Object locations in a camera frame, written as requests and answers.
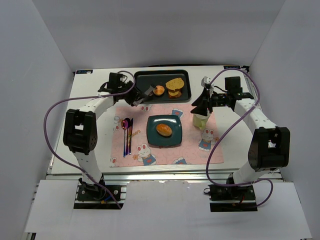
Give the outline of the silver metal tongs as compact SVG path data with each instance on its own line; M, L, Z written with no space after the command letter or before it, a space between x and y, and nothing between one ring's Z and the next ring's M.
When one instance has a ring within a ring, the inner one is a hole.
M157 87L152 84L145 92L140 92L137 96L137 99L133 102L134 106L138 106L142 103L144 103L150 96L154 94L154 90L156 90Z

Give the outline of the small round orange bun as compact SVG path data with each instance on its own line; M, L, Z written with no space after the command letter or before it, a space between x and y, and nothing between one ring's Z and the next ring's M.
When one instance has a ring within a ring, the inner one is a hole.
M161 96L163 95L165 92L165 88L162 85L157 85L154 89L153 89L153 94L156 96Z

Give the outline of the sesame round bun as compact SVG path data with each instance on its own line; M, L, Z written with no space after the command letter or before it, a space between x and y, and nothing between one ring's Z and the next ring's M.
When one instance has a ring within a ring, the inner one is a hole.
M173 130L170 126L164 123L160 123L156 126L156 131L163 137L169 137L172 135Z

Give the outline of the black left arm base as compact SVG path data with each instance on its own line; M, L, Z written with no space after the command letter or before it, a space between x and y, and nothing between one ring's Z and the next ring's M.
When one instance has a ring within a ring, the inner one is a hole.
M107 185L114 198L122 208L126 198L127 187L124 185ZM87 190L78 184L73 208L76 210L120 210L114 199L104 190Z

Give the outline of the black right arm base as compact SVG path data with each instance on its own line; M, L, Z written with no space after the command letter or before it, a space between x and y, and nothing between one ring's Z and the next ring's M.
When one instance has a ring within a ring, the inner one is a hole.
M208 185L203 193L209 196L212 213L257 212L254 188L250 186L222 187Z

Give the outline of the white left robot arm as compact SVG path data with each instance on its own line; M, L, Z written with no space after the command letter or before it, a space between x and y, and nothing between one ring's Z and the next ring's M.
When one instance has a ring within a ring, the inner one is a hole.
M95 156L98 118L120 100L136 107L148 96L136 87L134 78L127 80L128 76L134 77L125 70L110 73L108 81L98 90L99 94L106 93L107 96L96 95L82 107L66 112L63 144L75 156L81 168L82 181L86 184L101 185L103 179Z

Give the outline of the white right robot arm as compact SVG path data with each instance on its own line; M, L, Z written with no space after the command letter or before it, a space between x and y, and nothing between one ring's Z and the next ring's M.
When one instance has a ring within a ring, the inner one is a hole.
M239 115L252 133L247 162L233 172L225 184L227 187L251 185L267 171L285 168L289 164L290 131L279 127L257 107L257 100L249 92L243 92L238 76L225 78L225 92L214 91L209 77L201 80L203 91L192 103L191 113L207 117L214 107L229 107Z

